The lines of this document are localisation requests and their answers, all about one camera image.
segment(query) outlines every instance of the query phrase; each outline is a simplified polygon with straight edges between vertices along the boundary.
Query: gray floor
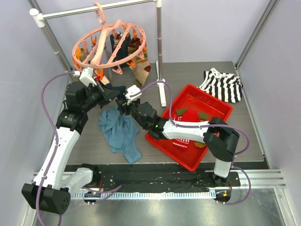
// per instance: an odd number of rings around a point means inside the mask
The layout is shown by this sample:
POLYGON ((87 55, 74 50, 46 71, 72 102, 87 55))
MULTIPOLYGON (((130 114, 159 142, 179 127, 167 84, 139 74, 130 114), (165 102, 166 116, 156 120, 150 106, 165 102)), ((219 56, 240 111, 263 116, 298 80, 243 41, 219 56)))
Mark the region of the gray floor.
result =
MULTIPOLYGON (((246 195, 233 190, 230 202, 246 195)), ((71 201, 61 226, 285 226, 273 189, 253 189, 242 204, 223 206, 212 199, 118 200, 95 206, 71 201)), ((56 226, 58 215, 43 212, 48 226, 56 226)), ((39 226, 35 218, 34 226, 39 226)))
MULTIPOLYGON (((151 65, 152 69, 148 76, 147 83, 156 80, 156 67, 151 65)), ((215 67, 220 72, 235 73, 232 62, 202 62, 202 63, 164 63, 163 77, 170 84, 173 91, 173 98, 176 97, 181 90, 190 83, 200 85, 203 82, 203 71, 210 70, 215 67)), ((111 83, 115 86, 125 85, 127 87, 135 83, 133 73, 129 68, 124 70, 123 75, 114 74, 111 83)), ((169 102, 169 93, 166 89, 166 100, 169 102)), ((159 91, 156 86, 150 87, 141 96, 141 101, 148 101, 161 115, 165 108, 160 106, 159 91)), ((105 109, 115 106, 114 103, 106 106, 105 109)), ((244 129, 251 137, 251 146, 248 151, 239 155, 237 161, 263 161, 263 156, 259 148, 256 134, 250 119, 250 115, 244 100, 239 103, 232 104, 233 112, 227 120, 228 124, 238 126, 244 129)), ((97 130, 99 123, 98 117, 102 110, 99 107, 94 108, 88 113, 89 120, 76 143, 68 164, 110 164, 110 163, 127 163, 125 157, 120 153, 111 153, 109 146, 104 139, 102 131, 97 130)), ((146 131, 140 129, 136 136, 136 145, 141 152, 142 158, 138 163, 158 163, 158 162, 174 162, 173 159, 162 153, 160 150, 149 144, 144 136, 146 131)), ((245 137, 241 136, 238 143, 237 151, 243 149, 246 145, 245 137)), ((202 162, 213 162, 215 158, 210 152, 206 154, 202 162)))

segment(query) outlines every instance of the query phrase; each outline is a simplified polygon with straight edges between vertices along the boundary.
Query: red tray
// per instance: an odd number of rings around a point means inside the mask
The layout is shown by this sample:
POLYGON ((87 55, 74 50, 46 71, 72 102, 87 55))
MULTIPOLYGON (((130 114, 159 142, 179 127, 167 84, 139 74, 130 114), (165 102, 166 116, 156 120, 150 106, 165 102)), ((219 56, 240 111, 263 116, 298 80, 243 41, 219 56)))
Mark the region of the red tray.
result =
MULTIPOLYGON (((228 119, 233 107, 229 104, 201 91, 199 88, 188 84, 173 102, 172 117, 176 116, 176 110, 187 107, 198 112, 205 112, 210 115, 210 119, 214 116, 220 117, 224 121, 228 119)), ((169 108, 162 114, 163 118, 169 118, 169 108)), ((208 151, 205 146, 203 148, 195 147, 191 140, 187 150, 182 150, 172 144, 172 140, 156 140, 149 134, 145 135, 145 139, 156 148, 176 160, 189 171, 195 171, 199 163, 208 151)))

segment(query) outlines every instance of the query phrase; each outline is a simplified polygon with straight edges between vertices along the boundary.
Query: black and white striped fabric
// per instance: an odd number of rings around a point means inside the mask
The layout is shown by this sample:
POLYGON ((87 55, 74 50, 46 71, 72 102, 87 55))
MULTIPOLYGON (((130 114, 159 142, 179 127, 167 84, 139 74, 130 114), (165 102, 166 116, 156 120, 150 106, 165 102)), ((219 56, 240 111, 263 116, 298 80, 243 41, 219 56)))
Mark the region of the black and white striped fabric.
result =
POLYGON ((220 73, 215 68, 204 71, 204 82, 199 88, 228 103, 239 102, 243 96, 240 78, 231 73, 220 73))

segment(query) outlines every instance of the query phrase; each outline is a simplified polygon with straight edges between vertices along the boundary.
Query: brown sock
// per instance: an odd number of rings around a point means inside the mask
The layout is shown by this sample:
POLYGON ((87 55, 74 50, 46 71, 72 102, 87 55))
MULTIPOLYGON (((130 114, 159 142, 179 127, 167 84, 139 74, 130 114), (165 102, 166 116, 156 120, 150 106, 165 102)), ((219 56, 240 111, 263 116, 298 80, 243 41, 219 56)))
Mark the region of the brown sock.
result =
MULTIPOLYGON (((134 53, 139 48, 140 45, 141 45, 140 39, 136 38, 136 40, 134 40, 133 38, 128 45, 128 54, 130 55, 134 53)), ((144 55, 144 59, 141 59, 137 56, 134 57, 136 67, 130 66, 130 68, 132 69, 135 75, 135 78, 141 83, 142 86, 144 86, 147 76, 149 75, 151 70, 151 66, 147 56, 146 45, 145 48, 143 48, 143 55, 144 55)))

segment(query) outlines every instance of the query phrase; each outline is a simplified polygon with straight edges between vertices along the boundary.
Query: hanger hook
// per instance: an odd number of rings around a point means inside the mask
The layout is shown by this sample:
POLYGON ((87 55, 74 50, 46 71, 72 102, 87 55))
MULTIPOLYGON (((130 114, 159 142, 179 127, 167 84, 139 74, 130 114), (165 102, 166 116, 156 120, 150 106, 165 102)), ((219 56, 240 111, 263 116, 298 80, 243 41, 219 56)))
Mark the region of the hanger hook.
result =
POLYGON ((94 5, 96 5, 98 8, 99 8, 99 11, 96 11, 96 18, 97 20, 102 24, 102 26, 105 24, 106 22, 106 19, 105 19, 105 14, 103 12, 103 8, 102 6, 100 5, 99 2, 94 2, 94 5))

